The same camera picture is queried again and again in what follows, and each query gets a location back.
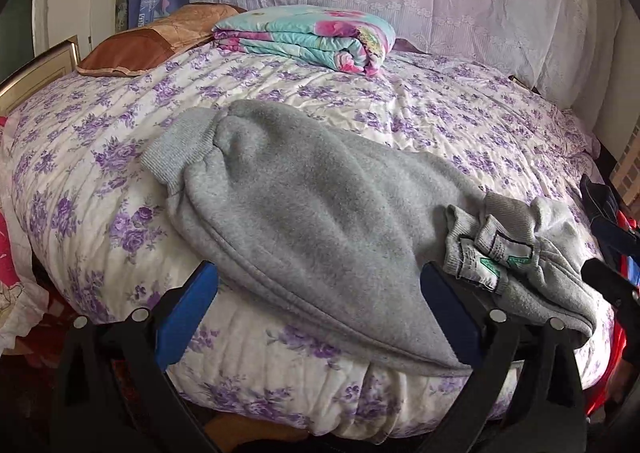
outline floral quilt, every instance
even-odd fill
[[[9,118],[2,206],[69,303],[94,322],[124,319],[180,286],[200,262],[174,232],[140,155],[185,109],[241,98],[285,102],[320,123],[453,162],[480,188],[566,202],[584,258],[598,255],[580,207],[582,173],[599,180],[597,142],[499,72],[473,62],[390,53],[380,74],[348,75],[281,56],[204,45],[137,78],[71,74]],[[584,386],[609,359],[612,311],[577,351]],[[440,421],[464,377],[420,377],[370,364],[285,325],[224,283],[169,375],[182,396],[222,411],[382,441]],[[501,415],[514,367],[494,408]]]

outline orange pillowcase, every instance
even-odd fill
[[[220,20],[244,12],[225,4],[188,4],[165,18],[108,37],[78,68],[84,76],[140,76],[163,62],[213,39]]]

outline folded blanket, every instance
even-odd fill
[[[260,101],[183,112],[142,162],[167,186],[176,230],[235,289],[356,356],[421,375],[467,370],[419,282],[427,261],[445,261],[446,206],[455,204],[472,220],[486,209],[484,193],[449,162]],[[524,211],[526,227],[526,216],[535,213]],[[502,221],[506,228],[510,222],[520,220]],[[544,229],[564,227],[556,222],[542,218],[534,232],[555,235]],[[579,252],[577,237],[562,238],[559,249],[574,245]],[[532,284],[539,291],[523,284],[526,303],[509,298],[509,307],[527,317],[529,307],[537,316],[543,305],[591,335],[595,318],[584,287],[542,265],[554,260],[561,264],[546,254],[539,262],[545,289],[538,275]]]
[[[317,6],[249,11],[218,22],[213,32],[217,44],[229,50],[277,54],[367,76],[378,72],[396,40],[382,18]]]

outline wooden bed frame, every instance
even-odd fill
[[[34,93],[73,72],[79,62],[78,37],[73,36],[23,65],[0,84],[0,116],[8,116]]]

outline silver screw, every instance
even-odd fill
[[[494,321],[496,323],[504,323],[505,321],[507,321],[507,315],[498,308],[494,308],[489,313],[489,318],[491,318],[491,321]]]
[[[78,329],[84,328],[88,321],[89,320],[86,318],[86,316],[78,316],[76,319],[74,319],[74,327]]]
[[[149,317],[149,311],[146,308],[137,308],[131,314],[131,319],[138,323],[145,321]]]
[[[564,321],[560,318],[551,318],[549,320],[549,324],[551,325],[551,328],[555,330],[564,330]]]

